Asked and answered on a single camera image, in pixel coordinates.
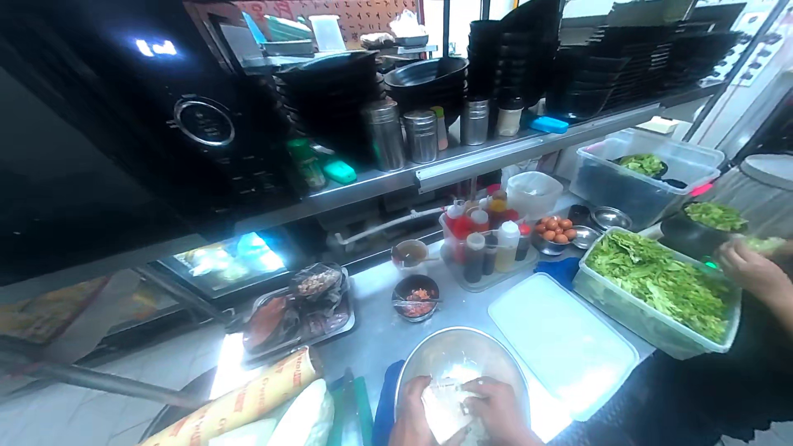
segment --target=hand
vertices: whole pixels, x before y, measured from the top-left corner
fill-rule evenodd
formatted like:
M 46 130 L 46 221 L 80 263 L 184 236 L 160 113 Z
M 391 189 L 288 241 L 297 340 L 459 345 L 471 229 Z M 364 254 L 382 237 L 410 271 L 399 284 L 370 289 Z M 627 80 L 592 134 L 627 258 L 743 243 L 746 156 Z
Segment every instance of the hand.
M 728 241 L 718 249 L 724 272 L 741 288 L 775 309 L 793 305 L 793 283 L 771 260 L 752 251 L 743 240 Z
M 526 426 L 512 386 L 483 376 L 463 384 L 462 389 L 484 397 L 466 398 L 465 405 L 474 415 L 482 418 L 494 446 L 542 444 Z
M 424 403 L 421 401 L 421 393 L 429 386 L 430 381 L 429 376 L 416 376 L 405 384 L 400 399 L 399 415 L 391 429 L 389 446 L 438 445 L 427 423 Z M 460 446 L 468 435 L 468 430 L 467 426 L 460 429 L 443 446 Z

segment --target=plastic container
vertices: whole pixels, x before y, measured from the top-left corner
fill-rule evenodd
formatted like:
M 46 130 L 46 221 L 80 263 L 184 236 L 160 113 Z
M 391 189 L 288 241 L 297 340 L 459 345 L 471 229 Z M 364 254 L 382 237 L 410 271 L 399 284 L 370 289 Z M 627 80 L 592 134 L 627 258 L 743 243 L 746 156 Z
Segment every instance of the plastic container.
M 322 51 L 344 51 L 342 30 L 339 28 L 339 16 L 323 15 L 308 16 L 311 27 L 314 29 L 316 46 Z
M 652 153 L 669 169 L 663 179 L 682 181 L 677 188 L 612 163 L 619 157 Z M 594 206 L 617 208 L 633 220 L 633 229 L 644 229 L 676 212 L 697 187 L 720 175 L 724 153 L 670 140 L 641 130 L 627 129 L 605 141 L 579 148 L 570 191 Z
M 639 364 L 633 345 L 546 273 L 512 287 L 488 314 L 577 421 L 603 407 Z
M 513 175 L 507 180 L 507 207 L 520 218 L 538 220 L 554 210 L 565 188 L 552 177 L 537 171 Z
M 628 232 L 621 228 L 611 228 L 603 236 L 614 231 Z M 603 239 L 603 236 L 595 242 L 595 245 Z M 594 272 L 586 264 L 590 252 L 591 249 L 579 262 L 580 269 L 573 279 L 573 290 L 605 314 L 675 359 L 689 359 L 703 353 L 724 353 L 730 350 L 738 330 L 738 322 L 741 320 L 741 290 L 728 283 L 721 272 L 672 251 L 675 260 L 691 263 L 707 274 L 723 279 L 730 288 L 728 295 L 723 296 L 729 320 L 724 339 L 718 343 L 673 320 Z

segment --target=sauce bottle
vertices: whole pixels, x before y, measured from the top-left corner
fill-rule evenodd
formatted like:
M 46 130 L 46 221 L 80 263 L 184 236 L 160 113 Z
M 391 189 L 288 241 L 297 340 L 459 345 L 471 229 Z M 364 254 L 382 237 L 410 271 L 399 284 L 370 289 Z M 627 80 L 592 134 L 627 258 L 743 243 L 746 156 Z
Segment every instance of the sauce bottle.
M 505 221 L 498 230 L 498 251 L 496 252 L 496 271 L 509 272 L 515 263 L 520 230 L 514 221 Z

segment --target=green vegetable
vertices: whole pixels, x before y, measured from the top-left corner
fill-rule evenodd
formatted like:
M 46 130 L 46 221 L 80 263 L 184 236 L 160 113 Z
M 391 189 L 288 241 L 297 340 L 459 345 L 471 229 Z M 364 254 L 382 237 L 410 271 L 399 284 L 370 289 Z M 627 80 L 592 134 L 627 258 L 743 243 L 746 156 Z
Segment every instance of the green vegetable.
M 749 248 L 752 249 L 752 251 L 771 253 L 785 244 L 785 239 L 781 239 L 779 237 L 769 237 L 765 240 L 762 240 L 755 237 L 746 237 L 745 242 Z
M 686 206 L 686 215 L 693 221 L 720 231 L 737 231 L 746 223 L 735 209 L 716 203 L 692 203 Z
M 726 330 L 727 287 L 689 263 L 672 258 L 656 241 L 614 231 L 589 253 L 586 264 L 647 305 L 719 342 Z
M 655 176 L 664 170 L 664 164 L 661 162 L 661 158 L 655 155 L 624 156 L 619 161 L 619 165 L 647 176 Z

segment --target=stainless steel mixing bowl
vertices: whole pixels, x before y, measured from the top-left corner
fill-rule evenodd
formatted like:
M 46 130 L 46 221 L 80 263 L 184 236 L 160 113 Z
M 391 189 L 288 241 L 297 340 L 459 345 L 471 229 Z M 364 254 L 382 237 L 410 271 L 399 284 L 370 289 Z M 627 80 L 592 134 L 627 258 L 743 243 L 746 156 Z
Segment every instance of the stainless steel mixing bowl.
M 529 390 L 526 377 L 512 354 L 487 333 L 469 327 L 449 327 L 432 333 L 413 349 L 396 382 L 394 417 L 399 413 L 402 386 L 416 376 L 451 378 L 467 383 L 489 376 L 512 386 L 529 423 Z

